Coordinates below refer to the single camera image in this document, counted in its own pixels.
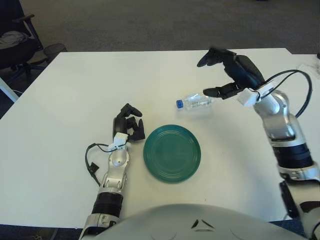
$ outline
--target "floor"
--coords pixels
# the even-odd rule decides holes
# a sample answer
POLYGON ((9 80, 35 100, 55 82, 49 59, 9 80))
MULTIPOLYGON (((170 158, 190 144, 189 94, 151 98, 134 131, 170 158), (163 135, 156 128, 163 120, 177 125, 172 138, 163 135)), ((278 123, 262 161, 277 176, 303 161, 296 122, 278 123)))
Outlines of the floor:
MULTIPOLYGON (((318 0, 21 0, 44 46, 63 43, 75 51, 287 48, 320 50, 318 0)), ((38 53, 36 60, 43 54, 38 53)), ((8 79, 12 71, 0 70, 8 79)), ((39 72, 32 72, 33 79, 39 72)), ((24 76, 10 84, 24 92, 24 76)), ((0 92, 0 118, 12 106, 0 92)), ((275 222, 302 234, 297 220, 275 222)), ((0 225, 0 240, 75 240, 81 229, 0 225)))

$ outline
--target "gray cloth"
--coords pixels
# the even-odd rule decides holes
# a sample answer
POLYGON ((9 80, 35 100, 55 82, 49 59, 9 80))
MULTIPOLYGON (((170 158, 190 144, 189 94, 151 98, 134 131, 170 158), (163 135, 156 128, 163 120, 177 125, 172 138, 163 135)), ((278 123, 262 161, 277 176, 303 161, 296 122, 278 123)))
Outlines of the gray cloth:
POLYGON ((28 35, 19 31, 8 31, 0 37, 0 50, 12 48, 28 40, 28 35))

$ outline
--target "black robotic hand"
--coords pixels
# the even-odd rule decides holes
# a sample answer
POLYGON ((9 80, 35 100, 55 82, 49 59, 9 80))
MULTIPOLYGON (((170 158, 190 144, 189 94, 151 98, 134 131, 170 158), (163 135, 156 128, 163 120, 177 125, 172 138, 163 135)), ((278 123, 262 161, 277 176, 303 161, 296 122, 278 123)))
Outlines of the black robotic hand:
POLYGON ((138 109, 127 103, 113 120, 113 138, 116 133, 127 134, 128 129, 133 129, 133 134, 128 136, 128 141, 138 141, 146 138, 142 119, 137 124, 135 117, 129 117, 130 115, 142 117, 142 113, 138 109))
POLYGON ((212 66, 219 63, 223 63, 224 71, 234 82, 221 87, 205 89, 203 94, 206 96, 227 99, 245 88, 256 90, 265 82, 261 72, 247 56, 237 55, 235 52, 225 49, 210 48, 197 66, 212 66))

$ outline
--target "blue bottle cap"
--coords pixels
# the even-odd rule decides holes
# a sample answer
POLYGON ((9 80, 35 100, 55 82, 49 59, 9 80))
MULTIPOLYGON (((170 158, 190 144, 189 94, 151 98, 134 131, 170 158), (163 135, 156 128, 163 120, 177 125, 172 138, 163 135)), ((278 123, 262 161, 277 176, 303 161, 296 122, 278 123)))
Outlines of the blue bottle cap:
POLYGON ((184 103, 182 102, 182 100, 177 100, 176 101, 176 107, 178 109, 182 109, 184 107, 184 103))

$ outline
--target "white table leg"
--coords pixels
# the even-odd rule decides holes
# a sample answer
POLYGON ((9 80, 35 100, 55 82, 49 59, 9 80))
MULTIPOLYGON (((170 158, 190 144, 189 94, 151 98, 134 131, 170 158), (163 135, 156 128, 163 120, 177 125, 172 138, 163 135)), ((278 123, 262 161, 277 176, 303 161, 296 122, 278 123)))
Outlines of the white table leg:
POLYGON ((2 92, 5 93, 14 103, 18 100, 18 95, 15 94, 14 91, 5 83, 5 81, 2 80, 0 77, 0 89, 2 92))

